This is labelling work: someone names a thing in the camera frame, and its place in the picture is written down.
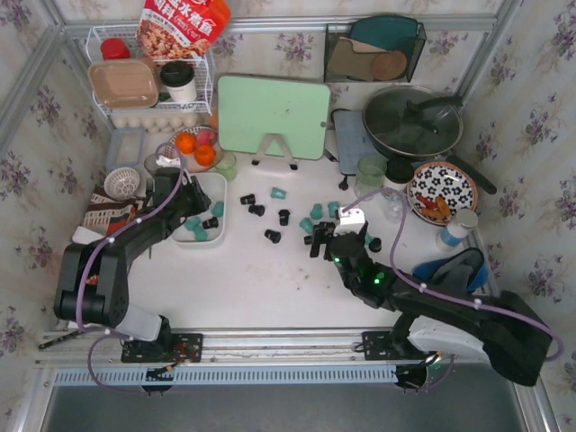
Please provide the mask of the white storage basket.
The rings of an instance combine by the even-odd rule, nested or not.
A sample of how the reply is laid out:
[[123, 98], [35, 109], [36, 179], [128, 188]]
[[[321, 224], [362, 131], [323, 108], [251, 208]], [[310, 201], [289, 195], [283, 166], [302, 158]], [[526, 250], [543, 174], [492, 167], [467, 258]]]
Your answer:
[[211, 204], [207, 211], [186, 218], [170, 239], [181, 248], [215, 247], [225, 235], [228, 182], [223, 175], [214, 172], [197, 173], [195, 177]]

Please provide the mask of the blue grey cloth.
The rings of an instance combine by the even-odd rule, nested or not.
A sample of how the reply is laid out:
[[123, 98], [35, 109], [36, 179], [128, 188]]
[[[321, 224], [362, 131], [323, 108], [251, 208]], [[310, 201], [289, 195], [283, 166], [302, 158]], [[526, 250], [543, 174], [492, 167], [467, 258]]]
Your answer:
[[445, 294], [474, 293], [489, 280], [485, 255], [469, 247], [453, 256], [417, 265], [412, 275]]

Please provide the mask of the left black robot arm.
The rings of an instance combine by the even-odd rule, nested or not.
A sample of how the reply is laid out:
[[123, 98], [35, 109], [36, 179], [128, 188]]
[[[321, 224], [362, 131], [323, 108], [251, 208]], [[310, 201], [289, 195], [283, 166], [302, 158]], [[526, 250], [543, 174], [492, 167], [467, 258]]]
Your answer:
[[82, 332], [99, 325], [124, 339], [169, 338], [163, 317], [130, 304], [129, 270], [134, 260], [168, 239], [185, 219], [207, 211], [211, 199], [197, 177], [181, 166], [161, 167], [153, 182], [152, 205], [130, 223], [89, 244], [67, 246], [53, 304], [57, 318], [74, 321]]

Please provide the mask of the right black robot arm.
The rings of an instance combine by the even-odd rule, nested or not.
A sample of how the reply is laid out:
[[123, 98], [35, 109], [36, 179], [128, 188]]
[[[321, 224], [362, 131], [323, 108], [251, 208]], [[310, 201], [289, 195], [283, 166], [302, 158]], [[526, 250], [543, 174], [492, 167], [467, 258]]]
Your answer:
[[516, 293], [476, 295], [471, 282], [483, 255], [468, 248], [439, 261], [419, 279], [373, 261], [365, 248], [368, 223], [322, 221], [305, 240], [311, 257], [332, 262], [343, 285], [373, 309], [399, 317], [386, 342], [402, 359], [436, 351], [478, 358], [509, 381], [536, 384], [553, 342], [551, 330]]

